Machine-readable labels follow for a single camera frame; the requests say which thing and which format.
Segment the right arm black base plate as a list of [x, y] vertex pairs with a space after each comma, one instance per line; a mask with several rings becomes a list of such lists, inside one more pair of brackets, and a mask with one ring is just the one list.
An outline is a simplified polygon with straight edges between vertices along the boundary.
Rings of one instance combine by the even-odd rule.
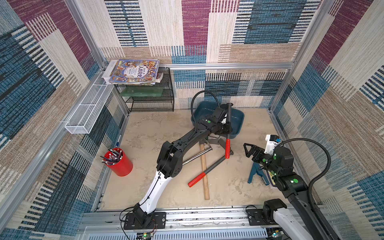
[[263, 210], [246, 207], [246, 214], [250, 226], [266, 226], [266, 225], [277, 225], [274, 220], [267, 220], [263, 217]]

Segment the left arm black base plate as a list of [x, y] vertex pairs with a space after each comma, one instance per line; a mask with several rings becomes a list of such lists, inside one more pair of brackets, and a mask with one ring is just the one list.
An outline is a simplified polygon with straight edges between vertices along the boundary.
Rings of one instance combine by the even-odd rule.
[[137, 217], [134, 213], [129, 213], [123, 220], [124, 230], [144, 230], [144, 229], [164, 229], [166, 227], [167, 213], [153, 212], [149, 215]]

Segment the grey hoe red grip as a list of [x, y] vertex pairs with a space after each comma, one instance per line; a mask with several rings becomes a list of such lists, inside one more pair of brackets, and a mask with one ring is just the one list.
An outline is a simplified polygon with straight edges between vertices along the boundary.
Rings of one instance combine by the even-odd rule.
[[232, 119], [232, 103], [227, 103], [227, 114], [226, 114], [226, 122], [224, 123], [224, 133], [226, 134], [226, 147], [225, 147], [225, 158], [229, 159], [231, 156], [231, 119]]
[[196, 176], [193, 180], [191, 180], [188, 183], [188, 186], [191, 188], [196, 183], [198, 183], [201, 179], [203, 179], [210, 171], [212, 171], [214, 168], [216, 168], [220, 163], [222, 163], [226, 158], [226, 155], [221, 157], [219, 160], [217, 160], [215, 163], [213, 163], [211, 166], [209, 166], [205, 171], [200, 173], [198, 176]]

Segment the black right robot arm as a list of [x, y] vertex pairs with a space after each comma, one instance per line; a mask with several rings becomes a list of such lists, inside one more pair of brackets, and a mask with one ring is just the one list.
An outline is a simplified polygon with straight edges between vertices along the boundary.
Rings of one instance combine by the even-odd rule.
[[325, 169], [309, 184], [294, 172], [294, 156], [290, 149], [282, 143], [271, 142], [263, 149], [256, 145], [244, 145], [245, 155], [255, 163], [261, 164], [265, 170], [273, 175], [277, 188], [295, 208], [305, 226], [288, 219], [288, 209], [280, 200], [266, 201], [264, 218], [267, 222], [274, 221], [292, 240], [338, 240], [340, 237], [326, 220], [313, 197], [313, 186], [330, 169], [331, 157], [328, 151]]

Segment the teal plastic storage box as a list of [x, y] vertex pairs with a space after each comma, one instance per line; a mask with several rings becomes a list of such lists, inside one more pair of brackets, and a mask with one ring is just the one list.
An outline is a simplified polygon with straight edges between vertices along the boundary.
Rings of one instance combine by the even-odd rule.
[[[198, 104], [198, 106], [194, 109], [194, 116], [196, 120], [199, 120], [201, 117], [205, 117], [208, 115], [212, 115], [217, 107], [216, 102], [208, 102], [202, 101]], [[230, 139], [234, 139], [241, 131], [243, 122], [244, 122], [245, 114], [232, 107], [231, 110], [231, 127], [232, 132], [230, 135]]]

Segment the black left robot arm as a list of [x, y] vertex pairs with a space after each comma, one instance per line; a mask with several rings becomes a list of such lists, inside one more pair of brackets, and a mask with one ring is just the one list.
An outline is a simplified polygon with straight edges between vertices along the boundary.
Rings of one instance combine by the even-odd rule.
[[228, 159], [233, 154], [230, 142], [232, 106], [232, 103], [219, 105], [213, 114], [200, 119], [192, 114], [195, 123], [194, 129], [182, 138], [172, 143], [165, 142], [162, 145], [157, 159], [157, 172], [154, 180], [143, 199], [133, 207], [134, 217], [141, 226], [146, 227], [152, 222], [153, 212], [163, 191], [170, 180], [181, 172], [184, 155], [191, 147], [206, 139], [210, 134], [225, 135], [227, 137], [226, 152], [223, 159]]

